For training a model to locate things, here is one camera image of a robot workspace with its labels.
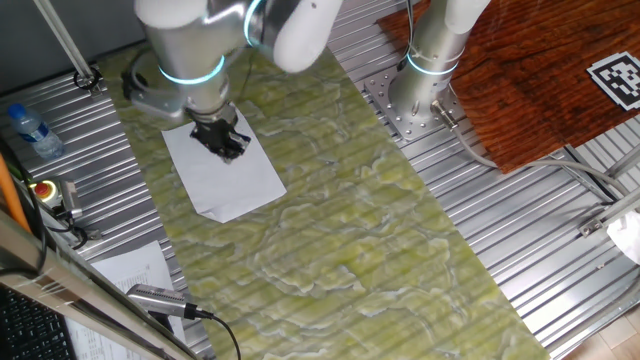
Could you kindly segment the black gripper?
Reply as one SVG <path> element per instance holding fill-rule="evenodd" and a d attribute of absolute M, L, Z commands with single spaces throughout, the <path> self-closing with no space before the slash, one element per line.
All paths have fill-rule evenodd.
<path fill-rule="evenodd" d="M 190 137 L 209 150 L 218 150 L 216 154 L 224 163 L 231 163 L 242 156 L 251 142 L 249 136 L 235 133 L 234 127 L 225 120 L 196 122 Z"/>

